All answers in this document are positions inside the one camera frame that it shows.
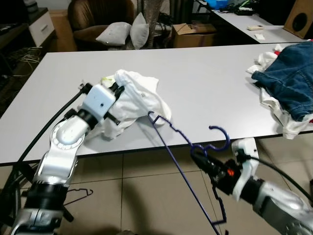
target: denim jacket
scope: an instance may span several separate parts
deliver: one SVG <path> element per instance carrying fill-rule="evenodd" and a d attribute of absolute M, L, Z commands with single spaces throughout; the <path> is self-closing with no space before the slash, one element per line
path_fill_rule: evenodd
<path fill-rule="evenodd" d="M 256 71 L 266 91 L 296 121 L 313 113 L 313 42 L 286 47 L 264 72 Z"/>

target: tile floor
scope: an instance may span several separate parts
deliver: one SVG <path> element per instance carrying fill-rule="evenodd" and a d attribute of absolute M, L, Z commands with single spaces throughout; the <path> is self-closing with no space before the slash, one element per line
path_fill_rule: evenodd
<path fill-rule="evenodd" d="M 264 139 L 259 141 L 258 149 L 260 158 L 273 162 L 309 190 L 309 179 L 313 178 L 313 134 L 293 141 Z M 173 152 L 210 217 L 221 219 L 209 179 L 192 162 L 188 148 L 174 148 Z M 232 157 L 230 151 L 213 155 L 222 161 Z M 10 168 L 0 167 L 0 187 Z M 263 165 L 257 175 L 295 190 Z M 75 220 L 62 221 L 62 235 L 115 235 L 128 229 L 139 235 L 214 234 L 165 150 L 81 159 L 70 189 L 74 188 L 92 189 L 93 194 L 67 206 Z M 66 202 L 83 195 L 83 191 L 71 191 Z M 230 235 L 278 235 L 249 204 L 235 203 L 221 192 L 219 195 L 227 215 L 227 223 L 218 227 L 219 232 L 224 234 L 227 229 Z"/>

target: blue container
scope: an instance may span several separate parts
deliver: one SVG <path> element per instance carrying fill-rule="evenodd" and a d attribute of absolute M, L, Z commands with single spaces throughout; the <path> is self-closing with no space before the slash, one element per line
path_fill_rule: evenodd
<path fill-rule="evenodd" d="M 227 6 L 228 0 L 206 0 L 213 9 L 219 10 Z"/>

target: drawer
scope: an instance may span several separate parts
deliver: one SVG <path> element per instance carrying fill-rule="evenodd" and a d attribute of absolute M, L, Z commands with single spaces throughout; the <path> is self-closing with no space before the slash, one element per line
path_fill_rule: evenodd
<path fill-rule="evenodd" d="M 38 20 L 29 26 L 29 31 L 37 47 L 53 32 L 54 27 L 49 12 L 46 12 Z"/>

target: white cloth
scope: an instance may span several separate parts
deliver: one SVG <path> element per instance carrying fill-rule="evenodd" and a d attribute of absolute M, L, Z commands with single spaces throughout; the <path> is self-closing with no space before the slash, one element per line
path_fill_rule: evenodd
<path fill-rule="evenodd" d="M 307 114 L 303 117 L 302 121 L 293 120 L 290 113 L 283 110 L 279 101 L 270 96 L 264 88 L 261 88 L 260 91 L 260 102 L 271 108 L 272 113 L 283 126 L 283 136 L 289 140 L 293 140 L 293 138 L 303 131 L 313 119 L 313 114 Z"/>
<path fill-rule="evenodd" d="M 277 44 L 274 50 L 281 52 L 283 48 Z M 251 66 L 246 71 L 251 74 L 255 71 L 263 72 L 274 62 L 276 58 L 277 55 L 273 52 L 262 53 L 258 57 L 258 64 Z M 296 137 L 307 127 L 307 125 L 309 125 L 310 120 L 313 119 L 313 114 L 308 114 L 304 116 L 302 121 L 293 120 L 290 113 L 283 110 L 279 101 L 270 96 L 264 88 L 260 89 L 260 102 L 271 108 L 271 112 L 278 118 L 279 122 L 283 126 L 283 136 L 289 140 Z"/>
<path fill-rule="evenodd" d="M 109 118 L 106 118 L 103 123 L 96 125 L 87 135 L 88 139 L 100 134 L 114 139 L 125 128 L 132 125 L 137 118 L 146 116 L 149 111 L 154 111 L 157 115 L 171 119 L 172 112 L 170 108 L 157 94 L 158 79 L 145 77 L 137 72 L 118 70 L 115 75 L 106 77 L 101 81 L 102 85 L 107 87 L 114 82 L 125 88 L 119 99 L 109 109 L 109 112 L 120 123 L 116 125 Z"/>

